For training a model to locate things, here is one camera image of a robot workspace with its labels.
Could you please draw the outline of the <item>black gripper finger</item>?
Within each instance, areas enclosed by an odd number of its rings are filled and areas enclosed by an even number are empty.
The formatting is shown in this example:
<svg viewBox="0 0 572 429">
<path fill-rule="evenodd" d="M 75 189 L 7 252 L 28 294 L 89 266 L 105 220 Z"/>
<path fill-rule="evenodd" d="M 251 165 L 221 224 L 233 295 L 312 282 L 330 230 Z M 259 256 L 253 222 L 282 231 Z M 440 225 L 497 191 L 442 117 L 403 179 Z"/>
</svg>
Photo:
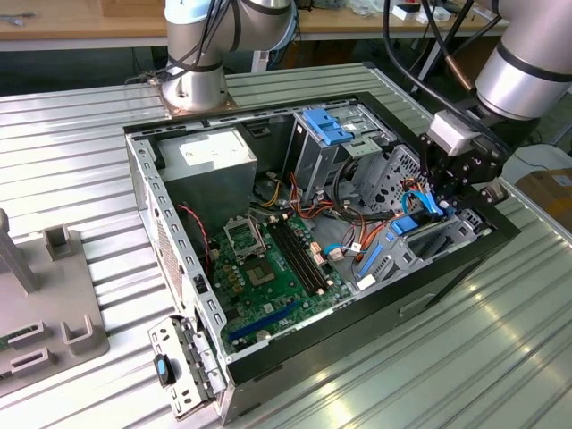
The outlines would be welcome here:
<svg viewBox="0 0 572 429">
<path fill-rule="evenodd" d="M 446 152 L 426 133 L 420 135 L 421 142 L 421 171 L 439 202 L 448 197 L 448 167 L 450 159 Z"/>
<path fill-rule="evenodd" d="M 496 206 L 508 198 L 508 191 L 498 181 L 492 181 L 480 189 L 473 185 L 464 186 L 449 202 L 455 210 L 465 210 Z"/>
</svg>

